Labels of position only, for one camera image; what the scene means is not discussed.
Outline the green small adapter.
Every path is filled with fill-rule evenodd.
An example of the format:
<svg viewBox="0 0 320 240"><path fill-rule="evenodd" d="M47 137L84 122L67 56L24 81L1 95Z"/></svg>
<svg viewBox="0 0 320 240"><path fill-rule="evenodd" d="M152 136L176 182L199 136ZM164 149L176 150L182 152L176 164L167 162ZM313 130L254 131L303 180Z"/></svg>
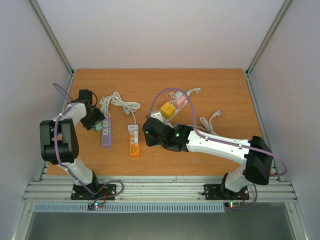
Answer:
<svg viewBox="0 0 320 240"><path fill-rule="evenodd" d="M101 131L102 130L102 123L101 122L98 122L97 124L95 124L94 125L94 127L93 127L93 130L95 131L95 132L99 132L99 131Z"/></svg>

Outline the small white USB charger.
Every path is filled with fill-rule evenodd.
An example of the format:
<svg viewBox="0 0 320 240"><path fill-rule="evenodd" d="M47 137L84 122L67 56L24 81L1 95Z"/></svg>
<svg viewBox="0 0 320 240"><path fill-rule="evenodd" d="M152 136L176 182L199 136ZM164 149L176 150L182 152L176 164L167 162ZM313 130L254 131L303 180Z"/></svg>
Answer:
<svg viewBox="0 0 320 240"><path fill-rule="evenodd" d="M128 125L127 129L130 135L134 135L135 132L139 130L139 127L137 124L130 124Z"/></svg>

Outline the yellow cube socket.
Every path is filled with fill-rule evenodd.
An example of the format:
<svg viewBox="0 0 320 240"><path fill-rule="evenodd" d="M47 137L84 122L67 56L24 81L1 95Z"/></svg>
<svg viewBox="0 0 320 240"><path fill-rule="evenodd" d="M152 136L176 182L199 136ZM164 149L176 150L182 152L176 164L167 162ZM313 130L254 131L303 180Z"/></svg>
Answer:
<svg viewBox="0 0 320 240"><path fill-rule="evenodd" d="M176 112L176 108L170 102L166 102L160 108L161 115L167 120L169 120L175 114L175 112Z"/></svg>

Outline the pink cube socket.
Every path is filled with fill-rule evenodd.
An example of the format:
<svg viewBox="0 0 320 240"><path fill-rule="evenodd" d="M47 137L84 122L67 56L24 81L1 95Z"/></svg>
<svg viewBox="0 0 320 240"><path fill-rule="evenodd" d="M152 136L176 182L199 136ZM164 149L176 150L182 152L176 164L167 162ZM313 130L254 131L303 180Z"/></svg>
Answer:
<svg viewBox="0 0 320 240"><path fill-rule="evenodd" d="M177 110L180 110L185 106L186 102L188 102L188 101L186 100L186 98L184 96L182 96L181 99L176 100L174 102L174 106Z"/></svg>

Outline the white charger with pink cable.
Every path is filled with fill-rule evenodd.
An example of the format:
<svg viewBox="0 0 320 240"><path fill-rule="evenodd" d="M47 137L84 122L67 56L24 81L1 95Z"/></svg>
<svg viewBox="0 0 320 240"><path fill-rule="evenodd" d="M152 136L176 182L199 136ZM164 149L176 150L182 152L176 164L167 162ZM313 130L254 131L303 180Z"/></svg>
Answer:
<svg viewBox="0 0 320 240"><path fill-rule="evenodd" d="M166 96L171 104L181 101L184 97L183 93L180 91L177 91L176 93L169 92Z"/></svg>

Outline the white adapter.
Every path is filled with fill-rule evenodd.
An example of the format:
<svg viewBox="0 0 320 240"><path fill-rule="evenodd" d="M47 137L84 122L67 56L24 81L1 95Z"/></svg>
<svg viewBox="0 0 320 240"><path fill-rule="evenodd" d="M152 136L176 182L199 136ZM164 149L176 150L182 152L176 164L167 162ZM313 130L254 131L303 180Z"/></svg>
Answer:
<svg viewBox="0 0 320 240"><path fill-rule="evenodd" d="M132 145L139 145L139 132L138 131L134 131L134 133L131 135L130 137L130 143Z"/></svg>

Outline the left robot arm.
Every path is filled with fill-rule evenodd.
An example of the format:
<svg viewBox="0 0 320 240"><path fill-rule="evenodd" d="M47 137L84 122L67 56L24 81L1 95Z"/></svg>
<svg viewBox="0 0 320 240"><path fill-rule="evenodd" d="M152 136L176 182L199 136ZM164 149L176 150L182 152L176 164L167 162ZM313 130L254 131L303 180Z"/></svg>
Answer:
<svg viewBox="0 0 320 240"><path fill-rule="evenodd" d="M104 115L93 103L93 98L97 98L95 93L81 89L78 98L71 100L63 112L39 125L42 159L62 168L74 179L75 189L82 190L89 199L96 199L101 187L96 174L80 157L75 126L81 123L89 131L103 120Z"/></svg>

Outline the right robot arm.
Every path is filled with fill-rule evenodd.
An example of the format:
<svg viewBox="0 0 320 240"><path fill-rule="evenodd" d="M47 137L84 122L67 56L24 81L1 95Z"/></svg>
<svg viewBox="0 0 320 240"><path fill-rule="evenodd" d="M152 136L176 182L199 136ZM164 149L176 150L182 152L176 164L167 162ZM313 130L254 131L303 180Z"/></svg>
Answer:
<svg viewBox="0 0 320 240"><path fill-rule="evenodd" d="M273 158L270 148L259 136L231 139L196 130L192 126L169 126L156 118L148 118L142 126L146 145L159 145L172 152L204 153L237 163L233 172L222 178L219 192L231 199L249 184L269 184Z"/></svg>

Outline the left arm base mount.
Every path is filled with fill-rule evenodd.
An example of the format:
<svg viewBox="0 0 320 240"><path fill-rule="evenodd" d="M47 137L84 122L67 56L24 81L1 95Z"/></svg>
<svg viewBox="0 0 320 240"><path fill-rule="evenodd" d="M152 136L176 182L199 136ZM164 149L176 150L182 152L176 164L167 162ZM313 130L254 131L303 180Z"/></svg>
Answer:
<svg viewBox="0 0 320 240"><path fill-rule="evenodd" d="M105 199L106 195L108 195L107 200L114 200L115 194L117 193L117 185L116 184L108 184L103 187L98 194L92 194L87 189L85 189L82 185L73 185L70 199L77 201L77 200L87 200L93 201L98 198Z"/></svg>

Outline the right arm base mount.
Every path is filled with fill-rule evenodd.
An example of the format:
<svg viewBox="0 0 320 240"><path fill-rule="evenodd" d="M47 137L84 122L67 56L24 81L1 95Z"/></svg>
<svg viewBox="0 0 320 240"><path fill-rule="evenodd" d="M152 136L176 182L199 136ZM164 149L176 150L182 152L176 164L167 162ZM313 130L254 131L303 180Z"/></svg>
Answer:
<svg viewBox="0 0 320 240"><path fill-rule="evenodd" d="M206 200L227 201L227 200L249 200L248 187L243 187L239 192L233 192L228 189L221 188L220 184L205 184L202 193Z"/></svg>

